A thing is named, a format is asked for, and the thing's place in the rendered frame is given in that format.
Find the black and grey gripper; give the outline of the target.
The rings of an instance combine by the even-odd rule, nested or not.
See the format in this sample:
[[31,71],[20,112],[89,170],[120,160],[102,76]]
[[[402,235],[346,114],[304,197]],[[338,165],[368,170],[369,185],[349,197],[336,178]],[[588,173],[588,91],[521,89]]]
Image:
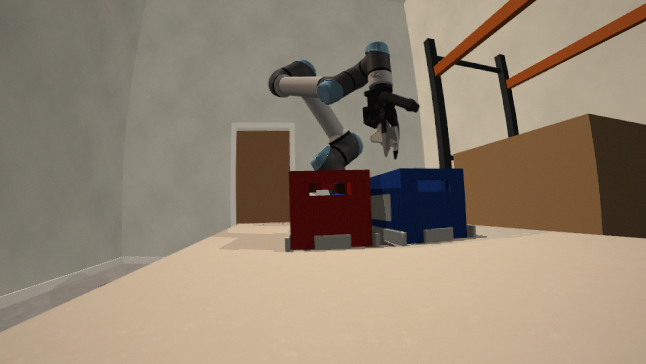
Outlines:
[[[400,138],[397,112],[394,104],[380,98],[383,90],[392,93],[393,87],[388,83],[379,83],[364,92],[368,106],[363,107],[363,121],[365,125],[377,129],[377,132],[370,137],[371,142],[380,143],[383,146],[385,157],[387,157],[390,147],[393,147],[394,159],[397,159]],[[381,123],[379,124],[378,121]]]

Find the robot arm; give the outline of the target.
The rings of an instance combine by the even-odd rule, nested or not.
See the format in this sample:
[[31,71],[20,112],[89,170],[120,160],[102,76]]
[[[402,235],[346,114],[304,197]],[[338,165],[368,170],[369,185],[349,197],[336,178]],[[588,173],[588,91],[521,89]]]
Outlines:
[[[371,42],[366,46],[365,54],[355,66],[333,77],[316,77],[314,66],[301,59],[276,70],[269,78],[268,86],[273,95],[301,96],[329,138],[331,147],[324,147],[311,160],[314,171],[346,170],[345,167],[363,150],[360,137],[343,128],[329,105],[367,83],[369,89],[379,83],[388,83],[393,87],[387,44],[381,41]],[[403,106],[409,112],[418,112],[420,107],[414,99],[386,91],[382,91],[380,98],[396,106]]]

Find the blue crate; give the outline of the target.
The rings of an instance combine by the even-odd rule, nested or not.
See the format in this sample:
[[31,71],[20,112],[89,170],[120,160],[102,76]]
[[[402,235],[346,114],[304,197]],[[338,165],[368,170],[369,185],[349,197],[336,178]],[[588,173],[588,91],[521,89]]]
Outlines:
[[467,237],[462,168],[399,168],[370,179],[373,226],[406,232],[407,244],[423,243],[427,229]]

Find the red plastic bottle crate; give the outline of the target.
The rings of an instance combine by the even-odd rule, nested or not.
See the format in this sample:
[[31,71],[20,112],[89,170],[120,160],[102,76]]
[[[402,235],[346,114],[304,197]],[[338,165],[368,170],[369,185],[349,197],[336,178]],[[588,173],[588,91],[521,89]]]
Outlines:
[[[345,184],[347,195],[309,195]],[[315,249],[314,236],[351,234],[351,247],[373,246],[370,170],[289,171],[291,250]]]

